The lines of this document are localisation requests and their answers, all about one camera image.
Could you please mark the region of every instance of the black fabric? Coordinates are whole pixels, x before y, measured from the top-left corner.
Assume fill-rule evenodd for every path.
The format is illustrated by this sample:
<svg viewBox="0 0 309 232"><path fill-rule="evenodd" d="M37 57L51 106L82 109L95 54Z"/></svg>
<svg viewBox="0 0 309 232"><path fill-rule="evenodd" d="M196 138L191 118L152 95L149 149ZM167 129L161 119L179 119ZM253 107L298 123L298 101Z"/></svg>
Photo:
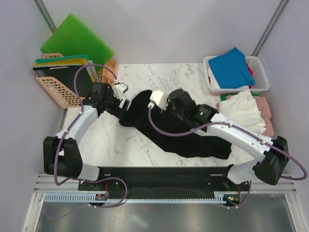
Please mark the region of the black fabric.
<svg viewBox="0 0 309 232"><path fill-rule="evenodd" d="M124 127L135 127L151 141L166 152L173 152L179 156L191 157L216 157L227 159L231 153L231 144L215 136L199 136L195 133L183 137L169 137L158 133L151 126L148 119L148 103L151 90L139 93L131 102L129 110L124 113L119 123ZM154 123L163 131L178 133L190 130L180 119L161 113L158 107L152 110Z"/></svg>

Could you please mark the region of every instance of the white towel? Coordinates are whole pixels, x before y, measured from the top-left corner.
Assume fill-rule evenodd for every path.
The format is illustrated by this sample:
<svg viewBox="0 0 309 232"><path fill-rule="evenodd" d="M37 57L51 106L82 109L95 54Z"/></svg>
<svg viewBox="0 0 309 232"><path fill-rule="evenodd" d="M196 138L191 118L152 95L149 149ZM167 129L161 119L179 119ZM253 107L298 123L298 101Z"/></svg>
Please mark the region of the white towel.
<svg viewBox="0 0 309 232"><path fill-rule="evenodd" d="M216 80L216 78L215 78L211 68L208 68L208 76L211 79L211 83L210 83L211 87L213 87L213 88L220 88L220 86L219 86L219 84L218 84L218 82L217 82L217 80ZM249 86L242 86L242 87L239 87L237 89L248 89L248 88L249 88Z"/></svg>
<svg viewBox="0 0 309 232"><path fill-rule="evenodd" d="M219 112L256 133L262 134L266 130L265 121L261 118L261 112L248 89L232 96L229 100L220 102Z"/></svg>

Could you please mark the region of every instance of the marble tabletop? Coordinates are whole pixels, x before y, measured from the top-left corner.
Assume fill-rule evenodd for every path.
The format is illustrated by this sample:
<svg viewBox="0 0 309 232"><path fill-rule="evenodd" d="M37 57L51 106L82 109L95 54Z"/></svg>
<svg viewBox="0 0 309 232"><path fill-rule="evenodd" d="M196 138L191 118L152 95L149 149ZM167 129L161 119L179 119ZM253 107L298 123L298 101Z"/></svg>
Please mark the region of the marble tabletop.
<svg viewBox="0 0 309 232"><path fill-rule="evenodd" d="M218 96L208 93L202 63L122 64L118 66L118 78L129 86L125 94L129 100L146 89L170 93L183 88L197 104L215 107L220 101ZM67 127L76 112L77 109L68 110L64 127ZM90 126L79 149L83 161L95 166L227 166L252 160L251 156L234 145L227 160L214 157L183 158L164 152L136 128L122 127L118 119L107 112Z"/></svg>

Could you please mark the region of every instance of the reflective floor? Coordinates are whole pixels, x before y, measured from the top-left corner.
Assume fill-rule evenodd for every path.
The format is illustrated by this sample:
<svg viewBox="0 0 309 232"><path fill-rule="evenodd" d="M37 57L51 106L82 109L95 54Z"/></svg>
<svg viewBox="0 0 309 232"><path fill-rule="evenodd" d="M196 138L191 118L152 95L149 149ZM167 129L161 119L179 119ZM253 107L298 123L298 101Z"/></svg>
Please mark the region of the reflective floor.
<svg viewBox="0 0 309 232"><path fill-rule="evenodd" d="M84 203L44 203L51 217ZM284 195L250 195L239 209L210 204L127 203L82 208L59 220L42 213L37 232L294 232Z"/></svg>

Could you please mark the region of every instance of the folded blue cloth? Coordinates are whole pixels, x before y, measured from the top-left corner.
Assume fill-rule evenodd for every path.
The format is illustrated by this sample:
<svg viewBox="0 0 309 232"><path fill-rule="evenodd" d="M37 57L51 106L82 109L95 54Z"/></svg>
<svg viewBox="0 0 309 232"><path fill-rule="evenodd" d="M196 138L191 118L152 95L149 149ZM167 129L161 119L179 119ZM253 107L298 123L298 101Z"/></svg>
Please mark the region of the folded blue cloth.
<svg viewBox="0 0 309 232"><path fill-rule="evenodd" d="M245 55L236 47L224 55L208 61L220 88L254 86L245 60Z"/></svg>

